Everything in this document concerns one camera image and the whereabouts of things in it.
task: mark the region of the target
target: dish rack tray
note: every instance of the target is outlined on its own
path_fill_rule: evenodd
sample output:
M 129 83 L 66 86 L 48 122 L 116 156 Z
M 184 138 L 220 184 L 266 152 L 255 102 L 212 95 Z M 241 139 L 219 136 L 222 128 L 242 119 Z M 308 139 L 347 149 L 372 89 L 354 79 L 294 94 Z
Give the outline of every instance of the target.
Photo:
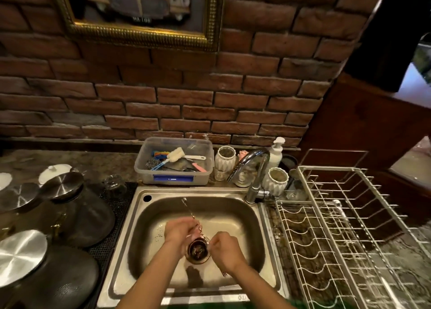
M 298 166 L 303 200 L 276 200 L 277 215 L 309 309 L 424 309 L 394 253 L 394 232 L 408 236 L 431 265 L 431 247 L 420 228 L 379 192 L 366 170 L 356 167 Z

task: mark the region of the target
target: stainless steel lid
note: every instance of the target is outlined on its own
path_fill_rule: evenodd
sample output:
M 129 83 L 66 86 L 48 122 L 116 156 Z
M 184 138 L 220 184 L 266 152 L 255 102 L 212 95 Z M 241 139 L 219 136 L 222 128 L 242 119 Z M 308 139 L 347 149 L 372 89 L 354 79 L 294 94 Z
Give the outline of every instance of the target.
M 39 186 L 36 183 L 23 183 L 3 189 L 0 192 L 0 213 L 24 213 L 35 208 L 41 202 L 38 193 Z
M 60 174 L 40 187 L 40 197 L 53 203 L 65 203 L 81 192 L 84 177 L 78 172 Z
M 19 232 L 0 241 L 0 287 L 24 278 L 37 268 L 47 249 L 46 236 L 38 230 Z

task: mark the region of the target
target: white pump bottle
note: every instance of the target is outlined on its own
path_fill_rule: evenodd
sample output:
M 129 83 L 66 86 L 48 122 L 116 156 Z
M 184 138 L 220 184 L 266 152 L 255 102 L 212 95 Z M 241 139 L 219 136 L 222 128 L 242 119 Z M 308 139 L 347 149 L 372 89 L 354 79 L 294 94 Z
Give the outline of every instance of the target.
M 281 159 L 283 158 L 283 154 L 281 153 L 283 151 L 283 144 L 286 142 L 286 140 L 282 137 L 277 137 L 272 147 L 269 149 L 269 162 L 268 166 L 266 167 L 266 171 L 269 171 L 269 169 L 273 167 L 278 167 L 278 165 L 281 162 Z

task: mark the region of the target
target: clear plastic container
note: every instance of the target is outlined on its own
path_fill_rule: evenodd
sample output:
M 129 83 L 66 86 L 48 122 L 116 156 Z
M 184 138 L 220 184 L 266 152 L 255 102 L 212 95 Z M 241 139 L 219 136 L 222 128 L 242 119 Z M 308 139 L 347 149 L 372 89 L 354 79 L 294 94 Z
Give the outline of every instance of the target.
M 193 159 L 206 172 L 176 172 L 165 170 L 148 170 L 145 163 L 151 159 L 152 153 L 158 151 L 173 151 L 181 147 L 186 155 L 205 156 L 205 160 Z M 163 185 L 206 185 L 214 167 L 213 143 L 203 139 L 159 138 L 145 139 L 137 155 L 134 169 L 145 184 Z

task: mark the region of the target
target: faucet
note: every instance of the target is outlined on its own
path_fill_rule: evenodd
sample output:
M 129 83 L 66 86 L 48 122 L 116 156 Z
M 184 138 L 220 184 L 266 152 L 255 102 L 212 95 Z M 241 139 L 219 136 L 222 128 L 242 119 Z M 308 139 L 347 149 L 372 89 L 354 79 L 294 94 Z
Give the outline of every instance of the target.
M 230 182 L 233 178 L 237 177 L 238 174 L 242 171 L 242 169 L 247 165 L 251 160 L 253 160 L 257 156 L 262 156 L 262 161 L 259 165 L 259 169 L 257 170 L 256 178 L 253 183 L 248 187 L 247 194 L 245 195 L 244 201 L 248 204 L 256 203 L 256 198 L 263 199 L 266 196 L 269 196 L 268 191 L 261 190 L 261 183 L 263 177 L 265 176 L 265 170 L 269 161 L 269 149 L 268 148 L 258 148 L 241 159 L 237 165 L 234 167 L 232 173 L 228 176 L 227 181 Z

